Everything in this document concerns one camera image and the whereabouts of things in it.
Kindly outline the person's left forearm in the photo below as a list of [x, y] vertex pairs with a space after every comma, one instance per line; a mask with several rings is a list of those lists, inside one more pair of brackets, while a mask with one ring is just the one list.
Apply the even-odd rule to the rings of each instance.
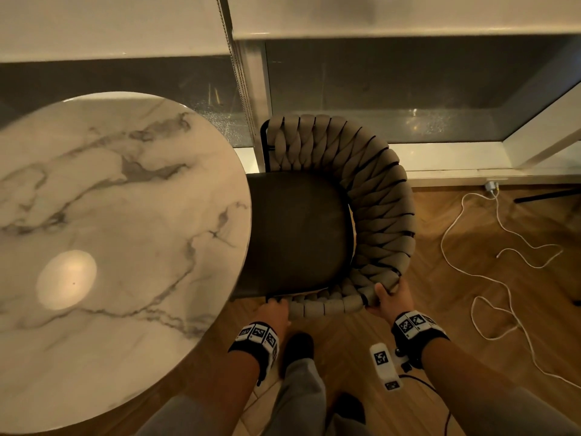
[[232, 436], [259, 375], [256, 358], [242, 351], [228, 352], [199, 372], [184, 391], [200, 407], [203, 423], [194, 434]]

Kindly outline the black sock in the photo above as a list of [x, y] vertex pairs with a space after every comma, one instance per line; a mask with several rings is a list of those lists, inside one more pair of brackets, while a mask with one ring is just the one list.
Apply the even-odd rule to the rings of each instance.
[[341, 392], [330, 409], [331, 417], [335, 415], [366, 424], [366, 413], [359, 399], [348, 392]]
[[284, 379], [287, 368], [301, 359], [314, 359], [314, 339], [303, 331], [299, 331], [289, 337], [282, 349], [279, 374]]

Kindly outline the black marker wristband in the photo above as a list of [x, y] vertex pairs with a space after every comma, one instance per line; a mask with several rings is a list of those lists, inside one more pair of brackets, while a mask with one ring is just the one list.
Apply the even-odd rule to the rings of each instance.
[[228, 352], [245, 352], [256, 359], [259, 375], [256, 386], [261, 386], [271, 371], [280, 350], [278, 334], [265, 322], [250, 322], [237, 335]]
[[407, 358], [411, 367], [424, 369], [422, 352], [436, 338], [449, 340], [445, 331], [429, 316], [417, 310], [403, 312], [396, 317], [391, 333], [394, 336], [399, 358]]

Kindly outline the person's right hand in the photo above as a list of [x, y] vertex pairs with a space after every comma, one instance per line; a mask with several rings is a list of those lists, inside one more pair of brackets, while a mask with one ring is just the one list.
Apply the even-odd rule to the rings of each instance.
[[415, 306], [410, 288], [403, 278], [399, 280], [397, 291], [390, 295], [392, 301], [391, 307], [388, 310], [381, 310], [373, 306], [367, 306], [366, 310], [372, 315], [381, 317], [390, 325], [393, 325], [399, 315], [415, 310]]

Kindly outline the grey woven armchair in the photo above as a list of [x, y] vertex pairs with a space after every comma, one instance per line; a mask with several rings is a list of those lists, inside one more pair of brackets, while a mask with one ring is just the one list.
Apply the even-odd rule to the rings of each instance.
[[415, 251], [411, 185], [396, 152], [355, 121], [274, 116], [260, 128], [265, 172], [247, 174], [252, 227], [231, 300], [285, 298], [290, 319], [376, 306]]

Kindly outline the black stand leg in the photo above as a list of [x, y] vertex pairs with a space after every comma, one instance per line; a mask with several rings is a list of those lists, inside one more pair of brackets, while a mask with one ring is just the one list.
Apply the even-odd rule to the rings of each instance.
[[529, 197], [518, 197], [513, 200], [514, 204], [538, 202], [541, 200], [556, 199], [560, 197], [572, 197], [581, 195], [581, 187], [571, 188], [568, 190], [559, 190], [554, 192], [542, 193], [539, 195], [533, 195]]

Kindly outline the white window frame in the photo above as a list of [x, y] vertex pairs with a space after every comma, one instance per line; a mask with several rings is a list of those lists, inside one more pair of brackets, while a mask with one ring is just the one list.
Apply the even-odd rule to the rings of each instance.
[[[260, 125], [272, 113], [263, 41], [232, 43], [233, 66], [253, 137], [239, 149], [248, 173], [265, 172]], [[581, 83], [503, 141], [390, 144], [413, 187], [581, 183]]]

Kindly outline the grey trousers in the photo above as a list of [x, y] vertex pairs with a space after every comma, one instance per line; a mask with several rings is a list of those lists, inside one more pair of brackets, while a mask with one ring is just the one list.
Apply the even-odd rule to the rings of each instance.
[[[293, 362], [263, 436], [372, 436], [366, 425], [332, 415], [326, 423], [324, 383], [312, 359]], [[187, 396], [170, 399], [135, 436], [225, 436], [225, 415]]]

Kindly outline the person's right forearm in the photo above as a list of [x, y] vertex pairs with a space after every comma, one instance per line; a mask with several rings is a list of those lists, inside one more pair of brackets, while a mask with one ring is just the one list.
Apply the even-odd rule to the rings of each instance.
[[466, 436], [581, 436], [581, 426], [447, 339], [429, 342], [421, 359]]

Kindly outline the person's left hand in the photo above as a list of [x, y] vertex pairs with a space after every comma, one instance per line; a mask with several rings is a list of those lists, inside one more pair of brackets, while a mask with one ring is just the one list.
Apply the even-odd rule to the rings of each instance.
[[290, 325], [289, 313], [267, 313], [265, 304], [256, 310], [252, 321], [266, 323], [274, 330], [281, 342], [284, 341]]

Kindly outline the white roller blind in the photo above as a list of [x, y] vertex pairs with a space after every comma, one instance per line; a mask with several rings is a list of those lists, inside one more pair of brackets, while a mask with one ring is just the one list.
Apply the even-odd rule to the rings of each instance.
[[0, 63], [228, 54], [216, 0], [0, 0]]
[[581, 0], [227, 0], [237, 40], [581, 34]]

